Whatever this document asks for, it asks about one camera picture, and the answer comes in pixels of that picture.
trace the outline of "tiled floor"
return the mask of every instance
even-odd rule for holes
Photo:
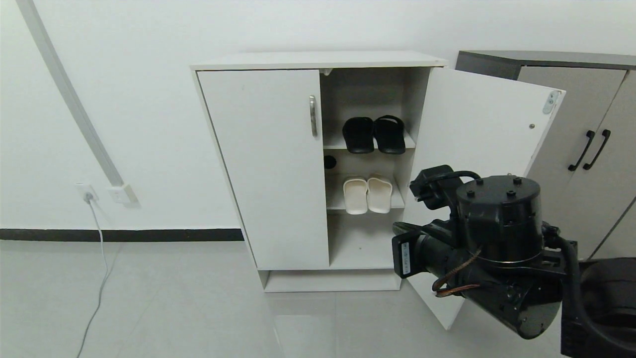
[[[243,242],[107,243],[113,270],[82,357],[560,357],[467,303],[445,331],[394,292],[264,294]],[[97,243],[0,242],[2,358],[75,357],[97,304]]]

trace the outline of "black baseboard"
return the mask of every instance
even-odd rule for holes
[[[240,229],[102,230],[109,242],[243,241]],[[99,242],[97,230],[0,229],[0,240]]]

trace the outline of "door handle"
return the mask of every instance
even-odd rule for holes
[[[600,135],[605,137],[603,139],[603,144],[600,145],[600,148],[598,149],[597,154],[594,156],[594,159],[592,159],[592,162],[584,164],[583,165],[583,169],[590,170],[592,168],[592,166],[594,165],[594,163],[596,163],[596,160],[598,159],[598,156],[600,155],[600,153],[603,151],[603,148],[605,148],[605,145],[607,144],[607,140],[609,140],[609,135],[610,134],[612,134],[612,132],[609,129],[603,129],[603,131],[600,133]]]
[[[318,128],[316,128],[316,97],[309,96],[309,117],[312,121],[312,136],[318,136]]]
[[[579,160],[576,161],[576,164],[570,164],[569,167],[567,167],[567,170],[569,171],[575,171],[576,168],[579,167],[579,164],[581,163],[581,161],[583,160],[583,157],[585,156],[585,153],[588,152],[588,149],[590,149],[590,144],[592,144],[592,140],[594,139],[594,131],[588,131],[585,135],[588,137],[588,144],[585,145],[585,149],[583,149],[583,153],[581,153],[581,156],[579,157]]]

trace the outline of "door hinge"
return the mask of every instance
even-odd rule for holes
[[[558,95],[559,91],[557,90],[550,92],[550,94],[548,95],[548,99],[546,100],[546,104],[543,106],[544,114],[550,114],[550,112],[552,112],[552,109],[554,109],[555,105],[557,104]]]

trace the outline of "white slipper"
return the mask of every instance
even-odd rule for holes
[[[367,203],[369,210],[374,213],[386,214],[391,210],[391,192],[393,184],[382,175],[372,174],[367,180],[369,192],[367,194]]]
[[[366,192],[369,189],[366,180],[361,176],[351,176],[345,180],[342,190],[345,193],[345,210],[351,215],[367,212]]]

